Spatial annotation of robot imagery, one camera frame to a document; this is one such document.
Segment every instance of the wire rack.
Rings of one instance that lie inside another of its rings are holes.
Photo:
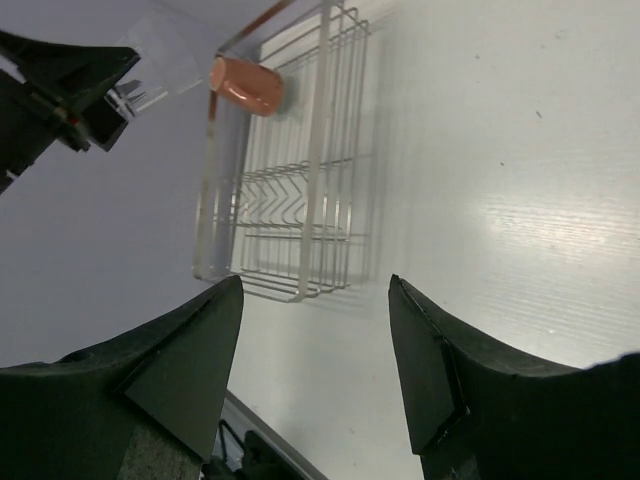
[[[196,276],[237,274],[248,293],[284,302],[349,284],[368,23],[342,3],[320,10],[261,47],[260,63],[285,80],[283,106],[250,117],[242,167],[207,184],[200,247],[216,252],[208,268],[194,264]]]

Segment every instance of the white table surface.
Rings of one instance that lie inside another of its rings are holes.
[[[43,38],[83,41],[47,8]],[[376,22],[372,277],[298,305],[248,297],[229,383],[328,478],[421,478],[392,273],[555,361],[640,349],[639,14],[631,0],[406,0]],[[158,107],[110,154],[52,148],[0,197],[1,365],[56,360],[206,286],[189,272],[205,99]]]
[[[401,5],[367,66],[374,278],[299,305],[248,297],[229,384],[331,479],[421,478],[392,273],[555,361],[640,349],[640,5]]]

